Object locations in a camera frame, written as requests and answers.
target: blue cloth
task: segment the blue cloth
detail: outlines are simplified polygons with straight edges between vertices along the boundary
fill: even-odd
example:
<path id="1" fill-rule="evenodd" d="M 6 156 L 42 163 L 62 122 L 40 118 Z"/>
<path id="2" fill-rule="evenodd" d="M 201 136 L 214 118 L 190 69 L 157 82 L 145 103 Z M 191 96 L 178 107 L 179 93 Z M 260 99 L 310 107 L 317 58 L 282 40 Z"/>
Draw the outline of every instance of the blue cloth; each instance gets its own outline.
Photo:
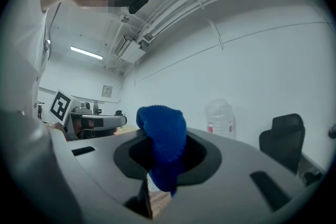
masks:
<path id="1" fill-rule="evenodd" d="M 137 125 L 153 140 L 155 166 L 149 174 L 162 191 L 176 190 L 177 176 L 184 172 L 182 155 L 186 145 L 186 123 L 180 110 L 163 105 L 139 108 Z"/>

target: wall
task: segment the wall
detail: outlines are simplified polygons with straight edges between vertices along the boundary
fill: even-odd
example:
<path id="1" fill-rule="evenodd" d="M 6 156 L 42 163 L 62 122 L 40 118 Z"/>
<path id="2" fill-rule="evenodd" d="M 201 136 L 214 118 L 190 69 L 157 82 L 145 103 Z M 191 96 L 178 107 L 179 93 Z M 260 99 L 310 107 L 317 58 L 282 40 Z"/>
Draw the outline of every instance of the wall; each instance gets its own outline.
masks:
<path id="1" fill-rule="evenodd" d="M 53 52 L 47 65 L 47 69 L 41 79 L 38 101 L 43 102 L 42 119 L 51 120 L 48 110 L 58 89 L 74 96 L 82 102 L 89 102 L 91 109 L 93 103 L 98 101 L 102 114 L 114 115 L 119 109 L 119 92 L 121 79 L 116 73 L 104 71 L 103 67 L 62 56 Z M 101 97 L 104 85 L 112 86 L 111 98 Z"/>
<path id="2" fill-rule="evenodd" d="M 193 13 L 153 43 L 130 68 L 121 91 L 128 123 L 144 105 L 183 112 L 189 127 L 206 130 L 204 105 L 232 106 L 237 139 L 259 148 L 272 118 L 298 113 L 306 127 L 303 152 L 327 169 L 336 143 L 336 51 L 333 23 L 322 0 L 222 0 Z"/>

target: chair backrest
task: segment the chair backrest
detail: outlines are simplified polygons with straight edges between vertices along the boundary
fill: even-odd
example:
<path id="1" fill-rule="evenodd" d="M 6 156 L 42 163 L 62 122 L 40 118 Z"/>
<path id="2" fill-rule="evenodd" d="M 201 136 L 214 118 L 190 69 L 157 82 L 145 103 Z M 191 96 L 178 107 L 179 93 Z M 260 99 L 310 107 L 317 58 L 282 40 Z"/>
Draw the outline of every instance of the chair backrest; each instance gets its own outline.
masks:
<path id="1" fill-rule="evenodd" d="M 273 119 L 272 130 L 260 134 L 259 147 L 262 152 L 296 174 L 304 139 L 305 127 L 301 117 L 291 114 Z"/>

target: ceiling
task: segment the ceiling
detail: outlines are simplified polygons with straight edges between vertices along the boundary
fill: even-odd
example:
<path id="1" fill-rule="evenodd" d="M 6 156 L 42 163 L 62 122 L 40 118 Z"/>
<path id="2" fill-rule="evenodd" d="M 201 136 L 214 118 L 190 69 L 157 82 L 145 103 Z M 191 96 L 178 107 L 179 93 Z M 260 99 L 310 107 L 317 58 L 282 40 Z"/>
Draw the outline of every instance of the ceiling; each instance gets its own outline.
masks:
<path id="1" fill-rule="evenodd" d="M 178 19 L 181 11 L 186 16 L 187 13 L 183 12 L 183 9 L 192 12 L 191 7 L 196 6 L 197 0 L 149 0 L 136 15 L 130 15 L 126 8 L 82 9 L 72 3 L 64 2 L 61 4 L 51 29 L 53 52 L 59 57 L 74 57 L 101 67 L 110 68 L 118 62 L 118 57 L 114 55 L 114 48 L 122 35 L 128 34 L 136 37 L 138 42 L 141 37 L 153 39 L 168 28 L 174 20 Z M 55 11 L 56 7 L 52 7 L 48 11 L 47 24 L 49 26 Z M 120 15 L 122 14 L 128 15 L 130 20 L 122 26 L 116 37 L 121 24 Z M 79 55 L 71 51 L 70 46 L 102 55 L 103 60 Z M 120 72 L 123 72 L 130 65 L 124 61 L 118 63 L 120 63 L 118 67 Z"/>

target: fluorescent light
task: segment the fluorescent light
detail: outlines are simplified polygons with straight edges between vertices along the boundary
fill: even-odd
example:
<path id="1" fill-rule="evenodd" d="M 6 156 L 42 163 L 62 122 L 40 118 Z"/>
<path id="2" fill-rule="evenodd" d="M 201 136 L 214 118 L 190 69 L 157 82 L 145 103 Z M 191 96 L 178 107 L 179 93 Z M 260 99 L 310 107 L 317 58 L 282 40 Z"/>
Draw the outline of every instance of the fluorescent light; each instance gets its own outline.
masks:
<path id="1" fill-rule="evenodd" d="M 100 56 L 100 55 L 92 54 L 92 53 L 90 53 L 90 52 L 88 52 L 88 51 L 84 51 L 84 50 L 81 50 L 81 49 L 77 49 L 77 48 L 75 48 L 75 47 L 70 47 L 70 48 L 71 48 L 71 50 L 76 51 L 76 52 L 80 52 L 81 54 L 85 54 L 85 55 L 88 55 L 88 56 L 92 56 L 92 57 L 95 57 L 95 58 L 97 58 L 97 59 L 99 59 L 99 60 L 102 60 L 102 59 L 103 59 L 103 57 Z"/>

